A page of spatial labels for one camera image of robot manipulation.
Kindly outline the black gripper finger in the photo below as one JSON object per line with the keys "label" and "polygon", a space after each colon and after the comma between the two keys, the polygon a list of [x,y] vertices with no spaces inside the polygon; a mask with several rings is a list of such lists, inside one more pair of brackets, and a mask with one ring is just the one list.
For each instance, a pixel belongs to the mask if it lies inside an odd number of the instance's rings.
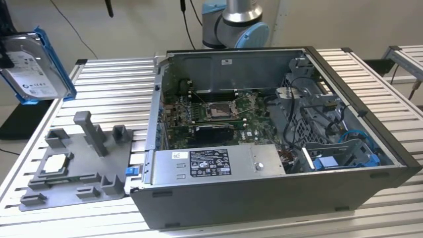
{"label": "black gripper finger", "polygon": [[4,39],[5,39],[5,36],[1,35],[0,36],[0,68],[1,69],[12,68],[14,66],[14,64],[13,64],[8,54],[6,54]]}

